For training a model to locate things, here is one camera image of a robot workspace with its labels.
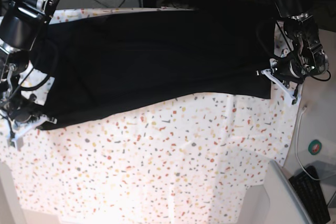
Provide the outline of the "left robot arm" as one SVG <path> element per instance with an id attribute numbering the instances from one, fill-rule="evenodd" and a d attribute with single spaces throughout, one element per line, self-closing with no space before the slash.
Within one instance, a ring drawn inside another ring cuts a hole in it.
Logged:
<path id="1" fill-rule="evenodd" d="M 270 22 L 278 26 L 289 52 L 276 56 L 270 52 L 270 58 L 275 60 L 271 67 L 271 76 L 275 77 L 286 88 L 290 83 L 303 84 L 307 77 L 317 78 L 329 71 L 327 54 L 319 38 L 318 25 L 311 14 L 313 0 L 271 0 L 279 13 Z"/>

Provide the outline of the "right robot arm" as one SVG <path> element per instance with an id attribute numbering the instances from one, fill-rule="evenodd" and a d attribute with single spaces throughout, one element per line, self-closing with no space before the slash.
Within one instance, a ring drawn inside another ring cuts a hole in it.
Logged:
<path id="1" fill-rule="evenodd" d="M 42 117 L 36 96 L 23 97 L 19 75 L 29 65 L 29 52 L 42 40 L 60 0 L 9 0 L 1 20 L 1 111 L 15 123 Z"/>

